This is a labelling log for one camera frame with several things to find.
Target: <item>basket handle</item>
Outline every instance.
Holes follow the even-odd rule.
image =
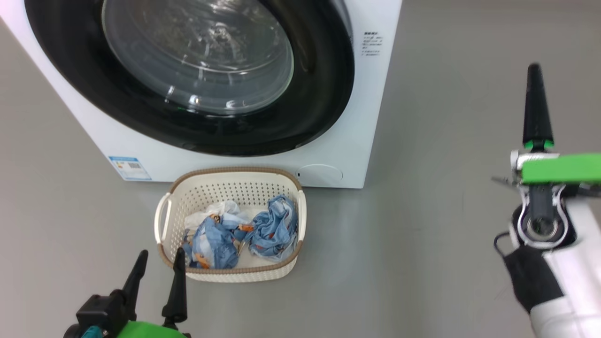
[[[169,199],[171,196],[170,192],[167,192],[163,198],[159,201],[159,205],[156,206],[156,212],[154,213],[154,239],[157,244],[162,244],[167,236],[167,227],[169,225],[169,216],[171,214],[171,200]],[[163,209],[165,208],[165,203],[167,204],[167,214],[165,214],[165,224],[163,225],[163,234],[160,233],[160,219],[163,214]]]
[[[307,228],[307,198],[302,190],[299,190],[299,241],[305,239],[305,229]]]

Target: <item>white cloth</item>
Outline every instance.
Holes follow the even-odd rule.
[[[219,203],[213,203],[210,206],[207,206],[207,209],[199,212],[195,212],[192,215],[184,218],[184,227],[186,229],[190,229],[196,231],[198,226],[204,221],[207,216],[211,215],[219,215],[223,216],[225,213],[232,214],[238,216],[239,218],[245,220],[244,223],[250,223],[248,216],[244,212],[240,211],[240,207],[234,201],[223,201]]]

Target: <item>cable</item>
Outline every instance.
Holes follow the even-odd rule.
[[[495,250],[496,250],[496,252],[498,252],[498,253],[499,253],[499,255],[501,256],[501,258],[505,258],[505,255],[504,255],[504,254],[501,252],[501,250],[499,249],[499,246],[497,245],[497,242],[499,241],[499,239],[501,239],[501,238],[503,238],[503,237],[508,237],[508,236],[509,236],[509,231],[502,232],[502,233],[498,234],[498,235],[495,237],[495,241],[494,241],[494,243],[493,243],[493,245],[495,246]]]

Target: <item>clothing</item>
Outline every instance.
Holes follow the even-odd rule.
[[[211,215],[223,216],[224,214],[230,214],[234,216],[238,216],[242,218],[244,221],[241,223],[247,224],[250,223],[250,217],[247,217],[245,213],[240,211],[240,207],[234,201],[223,201],[219,203],[213,203],[210,206],[207,206],[207,209],[199,212],[195,212],[192,215],[184,218],[184,228],[196,230],[198,226],[204,221],[205,218]]]
[[[220,225],[223,229],[231,231],[234,238],[239,242],[242,242],[248,231],[253,229],[253,225],[249,221],[228,213],[221,216]]]
[[[268,211],[252,220],[254,230],[245,238],[252,253],[272,262],[290,257],[296,247],[298,216],[294,203],[284,195],[269,201]]]
[[[232,228],[238,217],[224,214],[204,219],[192,239],[184,232],[182,248],[190,258],[189,266],[199,269],[231,269],[238,264],[238,246]]]

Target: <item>sticker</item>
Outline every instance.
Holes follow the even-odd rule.
[[[382,51],[384,39],[378,32],[364,32],[361,44],[362,57],[378,57]]]
[[[137,158],[109,156],[109,159],[124,180],[152,180]]]

